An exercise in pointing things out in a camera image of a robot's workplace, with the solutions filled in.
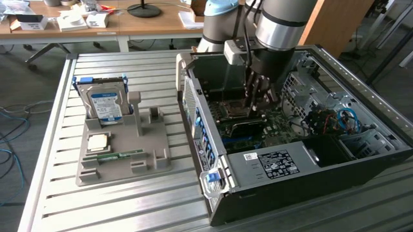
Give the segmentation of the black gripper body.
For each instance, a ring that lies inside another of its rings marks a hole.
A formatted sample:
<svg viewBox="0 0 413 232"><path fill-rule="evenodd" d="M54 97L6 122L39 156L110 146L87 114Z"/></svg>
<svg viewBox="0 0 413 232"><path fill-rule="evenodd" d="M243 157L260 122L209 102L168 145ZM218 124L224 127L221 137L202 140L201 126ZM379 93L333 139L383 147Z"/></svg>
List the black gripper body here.
<svg viewBox="0 0 413 232"><path fill-rule="evenodd" d="M252 70L268 77L272 82L277 82L284 70L292 60L295 48L279 51L271 49L257 49L253 53Z"/></svg>

